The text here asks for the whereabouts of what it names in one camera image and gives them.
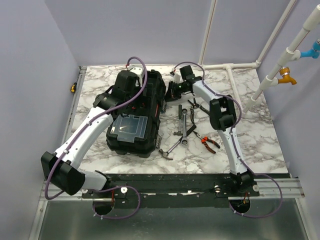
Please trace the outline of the black plastic toolbox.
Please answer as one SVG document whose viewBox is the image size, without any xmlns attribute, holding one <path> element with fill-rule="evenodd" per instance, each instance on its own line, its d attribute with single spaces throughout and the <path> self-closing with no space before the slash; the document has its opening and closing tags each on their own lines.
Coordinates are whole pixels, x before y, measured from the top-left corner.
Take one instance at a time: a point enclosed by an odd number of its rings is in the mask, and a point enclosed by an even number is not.
<svg viewBox="0 0 320 240">
<path fill-rule="evenodd" d="M 159 71 L 147 71 L 147 84 L 107 129 L 106 142 L 119 155 L 148 158 L 157 148 L 160 113 L 166 111 L 166 86 Z"/>
</svg>

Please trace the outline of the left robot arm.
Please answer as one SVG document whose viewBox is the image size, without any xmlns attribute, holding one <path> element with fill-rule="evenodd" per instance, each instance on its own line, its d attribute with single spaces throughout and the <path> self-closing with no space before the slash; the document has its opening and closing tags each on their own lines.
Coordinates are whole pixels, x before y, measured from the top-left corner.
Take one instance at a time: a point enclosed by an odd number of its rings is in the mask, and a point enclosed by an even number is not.
<svg viewBox="0 0 320 240">
<path fill-rule="evenodd" d="M 80 190 L 93 190 L 99 197 L 110 194 L 111 185 L 107 177 L 96 171 L 80 172 L 79 166 L 83 157 L 96 141 L 98 136 L 114 121 L 112 113 L 122 109 L 142 94 L 147 84 L 148 73 L 144 68 L 140 72 L 125 70 L 133 81 L 142 80 L 139 91 L 126 102 L 113 98 L 107 106 L 94 106 L 90 109 L 85 121 L 54 153 L 45 152 L 40 161 L 46 177 L 44 196 L 53 200 L 63 193 L 72 196 Z"/>
</svg>

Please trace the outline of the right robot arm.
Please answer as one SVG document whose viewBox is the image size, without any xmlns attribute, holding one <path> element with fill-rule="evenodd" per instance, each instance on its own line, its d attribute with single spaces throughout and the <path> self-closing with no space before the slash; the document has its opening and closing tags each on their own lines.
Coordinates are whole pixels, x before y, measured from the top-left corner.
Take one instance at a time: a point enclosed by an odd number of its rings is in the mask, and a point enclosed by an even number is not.
<svg viewBox="0 0 320 240">
<path fill-rule="evenodd" d="M 165 100 L 175 101 L 183 93 L 191 92 L 209 105 L 210 124 L 220 135 L 229 161 L 230 180 L 227 186 L 234 195 L 243 195 L 253 184 L 254 175 L 245 162 L 236 133 L 241 117 L 237 116 L 235 105 L 239 103 L 231 95 L 213 90 L 205 83 L 204 76 L 195 76 L 190 65 L 181 67 L 179 71 L 182 82 L 169 82 Z"/>
</svg>

